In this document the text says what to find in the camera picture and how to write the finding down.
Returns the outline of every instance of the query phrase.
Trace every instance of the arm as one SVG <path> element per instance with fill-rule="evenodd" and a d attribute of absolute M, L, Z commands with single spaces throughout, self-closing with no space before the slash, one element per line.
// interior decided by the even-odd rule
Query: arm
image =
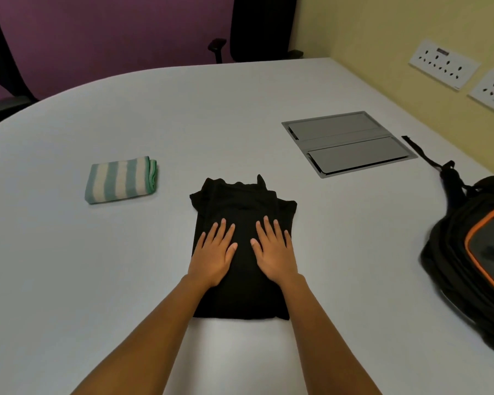
<path fill-rule="evenodd" d="M 108 355 L 72 395 L 157 395 L 163 393 L 189 321 L 205 292 L 228 272 L 237 244 L 225 219 L 202 233 L 189 272 L 172 292 Z"/>
<path fill-rule="evenodd" d="M 379 389 L 353 356 L 304 277 L 298 274 L 289 232 L 284 232 L 284 241 L 278 221 L 274 221 L 273 232 L 267 216 L 264 218 L 264 226 L 265 231 L 257 222 L 260 242 L 252 239 L 251 245 L 260 269 L 282 289 L 308 393 L 380 395 Z"/>

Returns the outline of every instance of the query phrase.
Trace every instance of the oval table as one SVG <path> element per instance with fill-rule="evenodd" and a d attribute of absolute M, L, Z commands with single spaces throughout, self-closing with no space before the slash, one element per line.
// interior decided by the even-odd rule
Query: oval table
<path fill-rule="evenodd" d="M 189 194 L 258 173 L 297 201 L 299 270 L 384 394 L 494 393 L 494 352 L 418 262 L 445 212 L 438 172 L 417 158 L 321 179 L 281 125 L 355 111 L 466 183 L 490 174 L 327 58 L 134 72 L 2 122 L 0 394 L 71 392 L 185 274 Z M 92 163 L 144 155 L 154 195 L 85 202 Z M 305 394 L 290 323 L 193 319 L 165 393 Z"/>

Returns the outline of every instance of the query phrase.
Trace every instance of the backpack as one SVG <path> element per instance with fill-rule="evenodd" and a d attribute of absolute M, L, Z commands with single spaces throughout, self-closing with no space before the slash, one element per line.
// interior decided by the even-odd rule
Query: backpack
<path fill-rule="evenodd" d="M 467 186 L 454 161 L 439 165 L 408 136 L 402 138 L 440 171 L 447 196 L 447 213 L 430 232 L 422 266 L 494 349 L 494 176 Z"/>

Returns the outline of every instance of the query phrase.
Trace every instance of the striped towel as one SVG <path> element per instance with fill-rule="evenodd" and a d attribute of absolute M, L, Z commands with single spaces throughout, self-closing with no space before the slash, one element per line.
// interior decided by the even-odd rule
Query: striped towel
<path fill-rule="evenodd" d="M 157 172 L 157 162 L 147 156 L 94 164 L 86 185 L 86 202 L 97 204 L 151 194 Z"/>

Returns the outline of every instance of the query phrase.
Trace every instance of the black t-shirt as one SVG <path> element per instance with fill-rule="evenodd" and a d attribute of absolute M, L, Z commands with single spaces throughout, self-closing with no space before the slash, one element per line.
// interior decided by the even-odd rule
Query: black t-shirt
<path fill-rule="evenodd" d="M 201 233 L 208 233 L 222 218 L 227 220 L 227 229 L 236 225 L 231 244 L 238 243 L 229 272 L 205 293 L 194 317 L 289 319 L 282 291 L 258 267 L 250 241 L 258 238 L 256 221 L 262 222 L 266 215 L 271 224 L 278 219 L 282 231 L 291 233 L 296 202 L 278 199 L 276 192 L 267 190 L 262 176 L 257 178 L 257 184 L 207 179 L 201 191 L 190 196 L 198 211 L 193 253 Z"/>

